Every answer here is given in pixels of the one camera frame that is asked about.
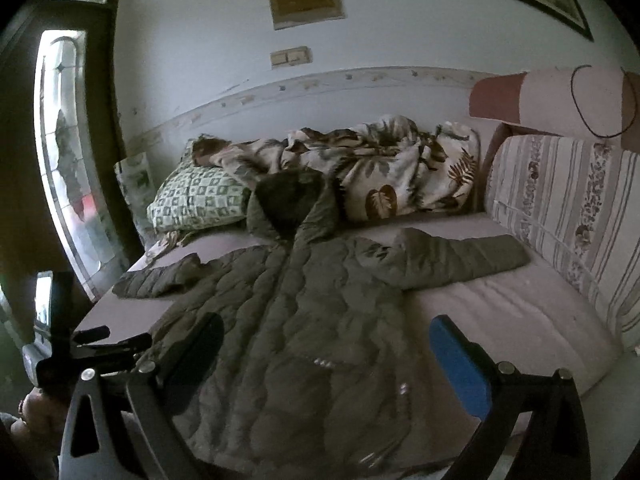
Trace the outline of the person left hand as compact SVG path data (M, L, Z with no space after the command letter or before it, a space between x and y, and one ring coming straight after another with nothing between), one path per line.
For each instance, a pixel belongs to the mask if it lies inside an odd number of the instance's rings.
M20 416L10 426L10 436L19 445L36 450L58 451L62 443L67 408L34 387L18 404Z

